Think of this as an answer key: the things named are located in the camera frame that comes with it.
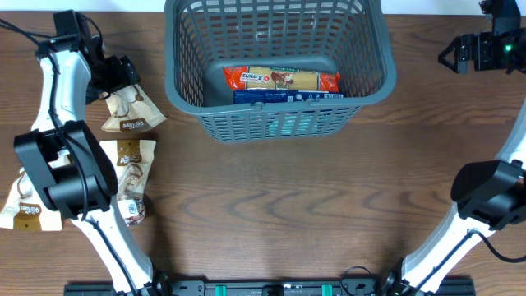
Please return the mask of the cream snack pouch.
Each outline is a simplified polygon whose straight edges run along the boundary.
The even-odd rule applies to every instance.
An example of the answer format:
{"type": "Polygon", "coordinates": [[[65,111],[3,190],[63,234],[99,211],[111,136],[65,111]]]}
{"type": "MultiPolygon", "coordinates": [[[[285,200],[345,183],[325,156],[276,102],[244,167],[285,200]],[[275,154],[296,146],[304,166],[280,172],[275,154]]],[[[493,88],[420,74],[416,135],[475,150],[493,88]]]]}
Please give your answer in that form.
{"type": "Polygon", "coordinates": [[[106,104],[110,112],[102,126],[106,132],[148,132],[167,119],[138,84],[112,93],[106,104]]]}

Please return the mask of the blue carton box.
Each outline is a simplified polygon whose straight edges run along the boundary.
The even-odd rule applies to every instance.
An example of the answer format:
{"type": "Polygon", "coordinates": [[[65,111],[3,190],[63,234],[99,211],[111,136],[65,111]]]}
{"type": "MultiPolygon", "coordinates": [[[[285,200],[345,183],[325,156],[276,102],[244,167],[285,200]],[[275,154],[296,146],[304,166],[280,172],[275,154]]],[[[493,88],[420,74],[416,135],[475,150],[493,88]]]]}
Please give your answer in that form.
{"type": "Polygon", "coordinates": [[[342,99],[344,95],[338,92],[306,91],[306,90],[235,90],[234,104],[274,104],[292,103],[306,100],[342,99]]]}

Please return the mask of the orange spaghetti packet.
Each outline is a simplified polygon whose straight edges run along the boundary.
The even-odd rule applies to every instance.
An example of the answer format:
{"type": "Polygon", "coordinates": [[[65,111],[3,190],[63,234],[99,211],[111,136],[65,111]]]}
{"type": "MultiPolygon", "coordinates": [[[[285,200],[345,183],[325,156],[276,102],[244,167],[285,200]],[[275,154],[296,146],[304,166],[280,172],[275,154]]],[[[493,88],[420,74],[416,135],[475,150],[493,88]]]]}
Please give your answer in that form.
{"type": "Polygon", "coordinates": [[[286,67],[224,67],[231,90],[314,90],[339,92],[338,72],[316,72],[286,67]]]}

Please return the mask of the light teal wipes packet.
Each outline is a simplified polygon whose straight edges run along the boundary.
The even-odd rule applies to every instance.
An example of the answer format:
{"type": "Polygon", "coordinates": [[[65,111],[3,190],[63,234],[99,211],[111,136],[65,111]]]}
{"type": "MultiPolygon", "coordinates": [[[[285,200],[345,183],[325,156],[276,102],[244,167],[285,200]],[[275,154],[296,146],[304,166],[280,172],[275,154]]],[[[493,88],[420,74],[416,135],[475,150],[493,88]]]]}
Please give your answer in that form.
{"type": "Polygon", "coordinates": [[[317,113],[315,111],[271,113],[266,119],[265,135],[268,137],[286,137],[318,134],[329,117],[330,113],[317,113]]]}

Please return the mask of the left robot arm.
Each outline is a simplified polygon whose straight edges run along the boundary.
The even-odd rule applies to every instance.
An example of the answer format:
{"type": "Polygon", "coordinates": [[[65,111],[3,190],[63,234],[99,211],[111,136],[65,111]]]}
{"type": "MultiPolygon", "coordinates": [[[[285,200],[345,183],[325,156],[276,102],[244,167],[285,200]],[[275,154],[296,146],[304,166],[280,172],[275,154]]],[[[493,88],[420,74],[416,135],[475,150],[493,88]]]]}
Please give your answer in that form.
{"type": "Polygon", "coordinates": [[[44,206],[70,220],[92,243],[111,277],[109,295],[161,295],[151,259],[118,209],[118,178],[85,121],[85,109],[140,78],[128,57],[105,57],[94,22],[74,10],[53,15],[56,35],[37,41],[44,74],[39,113],[16,136],[16,156],[44,206]]]}

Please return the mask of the cream pouch under arm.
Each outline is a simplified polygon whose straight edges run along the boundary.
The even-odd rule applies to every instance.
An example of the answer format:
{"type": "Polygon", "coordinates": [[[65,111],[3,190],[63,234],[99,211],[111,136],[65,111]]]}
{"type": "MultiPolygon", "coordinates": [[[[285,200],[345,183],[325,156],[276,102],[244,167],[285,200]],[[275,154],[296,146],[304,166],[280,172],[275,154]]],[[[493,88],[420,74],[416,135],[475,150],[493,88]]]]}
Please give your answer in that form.
{"type": "Polygon", "coordinates": [[[144,192],[154,161],[156,141],[107,140],[100,142],[118,177],[118,209],[127,226],[145,218],[144,192]]]}

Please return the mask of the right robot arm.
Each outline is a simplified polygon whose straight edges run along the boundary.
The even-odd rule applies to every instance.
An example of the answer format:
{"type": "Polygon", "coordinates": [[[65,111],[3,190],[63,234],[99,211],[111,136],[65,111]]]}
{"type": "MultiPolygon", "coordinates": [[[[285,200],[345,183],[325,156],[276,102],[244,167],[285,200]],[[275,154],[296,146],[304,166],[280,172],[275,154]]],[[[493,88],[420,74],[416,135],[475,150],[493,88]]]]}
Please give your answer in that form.
{"type": "MultiPolygon", "coordinates": [[[[525,29],[515,0],[479,3],[491,15],[491,31],[456,37],[438,56],[440,64],[464,74],[468,62],[477,72],[525,71],[525,29]]],[[[525,112],[519,112],[505,144],[493,160],[466,164],[454,178],[452,205],[445,218],[414,252],[398,261],[376,286],[377,295],[467,294],[466,284],[448,284],[446,276],[478,243],[499,260],[506,257],[489,237],[509,224],[525,220],[525,112]]]]}

